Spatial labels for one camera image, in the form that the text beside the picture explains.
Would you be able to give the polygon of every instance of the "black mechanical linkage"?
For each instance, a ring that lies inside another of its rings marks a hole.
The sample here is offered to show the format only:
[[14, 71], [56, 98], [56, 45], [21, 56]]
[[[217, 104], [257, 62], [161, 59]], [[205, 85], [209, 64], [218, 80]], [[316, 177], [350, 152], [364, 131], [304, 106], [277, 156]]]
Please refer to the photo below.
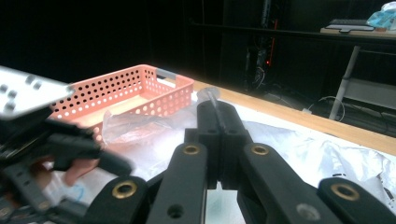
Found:
[[147, 223], [205, 223], [207, 159], [201, 144], [175, 149]]
[[[254, 189], [254, 193], [246, 194], [257, 196], [264, 209], [262, 214], [266, 215], [265, 223], [341, 223], [273, 148], [264, 144], [246, 145], [241, 167]], [[249, 211], [242, 212], [244, 217], [251, 216]]]

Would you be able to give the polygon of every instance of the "crumpled plastic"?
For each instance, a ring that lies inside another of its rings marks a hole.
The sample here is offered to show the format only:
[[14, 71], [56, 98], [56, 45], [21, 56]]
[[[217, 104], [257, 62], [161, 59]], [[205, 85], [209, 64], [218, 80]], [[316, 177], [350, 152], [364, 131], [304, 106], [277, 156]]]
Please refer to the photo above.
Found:
[[375, 28], [386, 28], [396, 30], [396, 2], [386, 3], [380, 11], [375, 12], [368, 20], [367, 24]]

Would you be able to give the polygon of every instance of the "table surface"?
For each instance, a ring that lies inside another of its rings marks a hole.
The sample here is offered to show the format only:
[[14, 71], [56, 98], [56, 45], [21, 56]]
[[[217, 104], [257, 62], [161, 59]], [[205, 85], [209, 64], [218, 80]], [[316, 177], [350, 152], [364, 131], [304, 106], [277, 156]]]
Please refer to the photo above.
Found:
[[[195, 91], [210, 86], [212, 85], [204, 82], [194, 82]], [[396, 138], [380, 133], [373, 133], [335, 120], [307, 114], [303, 111], [295, 110], [283, 105], [277, 105], [236, 91], [230, 91], [223, 88], [219, 89], [221, 100], [248, 107], [258, 112], [296, 123], [315, 131], [327, 133], [349, 142], [396, 156]]]
[[[340, 30], [338, 29], [326, 29], [322, 28], [320, 29], [320, 32], [323, 34], [332, 34], [332, 35], [340, 35]], [[394, 31], [386, 31], [386, 32], [380, 32], [380, 31], [354, 31], [351, 30], [350, 32], [347, 33], [348, 35], [365, 35], [365, 36], [374, 36], [374, 37], [396, 37], [396, 30]]]

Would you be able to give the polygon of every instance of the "wooden table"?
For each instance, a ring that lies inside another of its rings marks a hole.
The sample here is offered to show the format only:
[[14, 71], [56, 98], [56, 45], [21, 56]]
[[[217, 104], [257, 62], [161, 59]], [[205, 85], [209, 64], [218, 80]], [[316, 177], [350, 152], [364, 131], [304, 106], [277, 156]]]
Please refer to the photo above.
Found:
[[[194, 90], [198, 91], [211, 85], [195, 81]], [[334, 135], [349, 142], [372, 148], [396, 156], [396, 138], [373, 133], [338, 121], [307, 114], [283, 105], [276, 105], [259, 98], [235, 91], [220, 89], [220, 99], [232, 104], [245, 106], [253, 110], [284, 119], [307, 128]]]

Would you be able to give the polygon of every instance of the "metal stand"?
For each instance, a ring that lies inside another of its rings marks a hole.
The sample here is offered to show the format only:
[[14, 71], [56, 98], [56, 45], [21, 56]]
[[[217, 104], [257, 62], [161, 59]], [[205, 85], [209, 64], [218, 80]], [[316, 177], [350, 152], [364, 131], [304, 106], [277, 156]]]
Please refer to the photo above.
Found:
[[335, 116], [338, 113], [338, 109], [340, 108], [340, 104], [342, 103], [344, 95], [346, 94], [347, 84], [349, 83], [350, 75], [353, 71], [353, 67], [355, 66], [355, 62], [358, 59], [360, 50], [360, 46], [355, 46], [353, 48], [352, 55], [350, 56], [349, 63], [346, 67], [346, 72], [344, 73], [343, 79], [340, 84], [340, 88], [338, 89], [337, 95], [335, 96], [334, 104], [332, 105], [332, 112], [330, 113], [329, 119], [335, 119]]

